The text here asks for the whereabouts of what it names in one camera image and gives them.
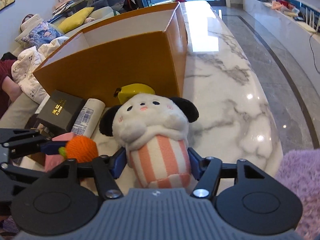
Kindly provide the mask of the white panda print blanket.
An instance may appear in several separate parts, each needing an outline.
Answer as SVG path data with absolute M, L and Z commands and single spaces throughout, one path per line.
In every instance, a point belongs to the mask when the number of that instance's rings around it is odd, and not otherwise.
M 35 46 L 22 51 L 11 67 L 12 79 L 20 86 L 20 89 L 31 100 L 40 104 L 48 93 L 40 85 L 33 75 L 36 68 L 57 48 L 59 48 L 69 38 L 61 36 L 55 38 L 50 43 L 43 44 L 37 49 Z

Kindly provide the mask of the black gift box gold text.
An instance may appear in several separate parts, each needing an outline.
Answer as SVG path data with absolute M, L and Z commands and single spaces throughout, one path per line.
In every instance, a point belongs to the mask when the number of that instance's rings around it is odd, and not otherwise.
M 83 98 L 55 90 L 37 118 L 54 136 L 68 133 L 85 103 Z

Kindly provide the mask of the person in red clothing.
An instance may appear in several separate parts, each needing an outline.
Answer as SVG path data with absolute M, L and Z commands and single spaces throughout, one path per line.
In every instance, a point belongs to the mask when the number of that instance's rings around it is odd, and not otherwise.
M 15 61 L 17 61 L 17 57 L 10 52 L 5 53 L 0 61 L 0 117 L 2 117 L 4 113 L 7 111 L 9 105 L 13 103 L 22 94 L 20 86 L 17 83 L 15 83 L 12 78 L 11 67 Z

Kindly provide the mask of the white wifi router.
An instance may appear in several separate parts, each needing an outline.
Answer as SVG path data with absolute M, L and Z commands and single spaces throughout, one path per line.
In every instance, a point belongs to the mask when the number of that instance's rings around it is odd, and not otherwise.
M 311 33 L 319 33 L 319 12 L 310 7 L 300 7 L 296 21 L 302 22 L 303 28 Z

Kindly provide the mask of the purple fluffy cloth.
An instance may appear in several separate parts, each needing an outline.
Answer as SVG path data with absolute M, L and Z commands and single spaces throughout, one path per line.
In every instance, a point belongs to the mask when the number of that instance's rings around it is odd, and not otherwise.
M 319 239 L 319 149 L 285 154 L 276 180 L 295 193 L 303 204 L 296 232 L 303 239 Z

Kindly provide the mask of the orange yarn ball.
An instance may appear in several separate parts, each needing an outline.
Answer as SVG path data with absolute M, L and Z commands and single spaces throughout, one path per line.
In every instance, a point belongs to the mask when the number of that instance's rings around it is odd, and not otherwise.
M 77 135 L 65 147 L 59 149 L 60 154 L 65 154 L 65 159 L 76 159 L 78 163 L 91 162 L 99 157 L 97 144 L 90 138 Z

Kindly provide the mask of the panda popcorn plush toy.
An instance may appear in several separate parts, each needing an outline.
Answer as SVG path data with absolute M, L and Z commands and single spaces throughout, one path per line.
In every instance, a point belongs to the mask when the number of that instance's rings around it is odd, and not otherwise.
M 99 131 L 125 148 L 141 188 L 191 190 L 196 180 L 188 155 L 189 125 L 199 118 L 187 99 L 140 93 L 108 109 Z

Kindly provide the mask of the yellow tape measure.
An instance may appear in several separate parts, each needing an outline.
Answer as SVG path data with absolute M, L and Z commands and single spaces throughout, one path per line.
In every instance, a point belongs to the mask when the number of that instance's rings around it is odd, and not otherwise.
M 117 88 L 114 92 L 113 97 L 117 98 L 121 105 L 130 100 L 137 94 L 156 94 L 154 89 L 148 85 L 142 83 L 133 83 L 130 85 L 125 85 L 123 87 Z

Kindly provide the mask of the floral blue pillow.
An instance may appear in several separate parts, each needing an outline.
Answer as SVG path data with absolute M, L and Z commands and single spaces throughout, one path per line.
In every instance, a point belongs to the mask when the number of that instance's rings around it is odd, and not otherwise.
M 37 49 L 43 44 L 48 44 L 52 40 L 63 36 L 53 24 L 46 21 L 38 20 L 31 26 L 27 27 L 15 41 L 24 49 L 35 46 Z

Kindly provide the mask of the white cylindrical tube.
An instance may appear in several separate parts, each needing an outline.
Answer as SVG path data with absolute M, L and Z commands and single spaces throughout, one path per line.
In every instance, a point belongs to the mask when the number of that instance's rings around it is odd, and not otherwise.
M 102 101 L 93 98 L 88 99 L 80 111 L 71 132 L 90 138 L 98 125 L 104 109 L 105 104 Z

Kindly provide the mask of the beige sofa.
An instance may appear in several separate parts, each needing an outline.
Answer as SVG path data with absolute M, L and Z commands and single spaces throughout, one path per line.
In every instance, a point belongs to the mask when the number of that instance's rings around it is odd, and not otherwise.
M 119 12 L 114 11 L 111 7 L 104 7 L 92 12 L 88 18 L 91 18 L 92 16 L 101 16 L 102 13 L 106 13 L 102 18 L 96 18 L 91 22 L 87 22 L 68 33 L 65 33 L 63 36 L 70 38 L 84 28 L 119 15 Z M 48 95 L 37 82 L 37 80 L 35 81 L 36 88 L 38 89 L 40 96 L 36 96 L 36 100 L 34 100 L 30 96 L 22 92 L 22 94 L 10 104 L 4 114 L 1 114 L 1 128 L 24 128 L 30 117 L 35 114 L 37 107 L 39 107 L 41 102 Z

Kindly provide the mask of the orange cardboard storage box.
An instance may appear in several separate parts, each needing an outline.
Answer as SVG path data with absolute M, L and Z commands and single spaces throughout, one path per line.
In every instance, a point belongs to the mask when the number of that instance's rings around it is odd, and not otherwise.
M 180 3 L 126 12 L 86 27 L 34 71 L 44 90 L 106 106 L 117 88 L 142 83 L 157 95 L 182 96 L 188 37 Z

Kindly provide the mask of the yellow pillow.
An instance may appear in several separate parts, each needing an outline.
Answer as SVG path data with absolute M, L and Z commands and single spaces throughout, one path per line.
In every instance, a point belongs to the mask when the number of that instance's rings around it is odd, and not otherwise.
M 84 9 L 79 10 L 72 16 L 69 16 L 68 18 L 63 20 L 58 25 L 58 29 L 62 31 L 64 34 L 76 29 L 84 23 L 86 18 L 88 18 L 88 16 L 93 12 L 93 10 L 94 7 L 85 7 Z

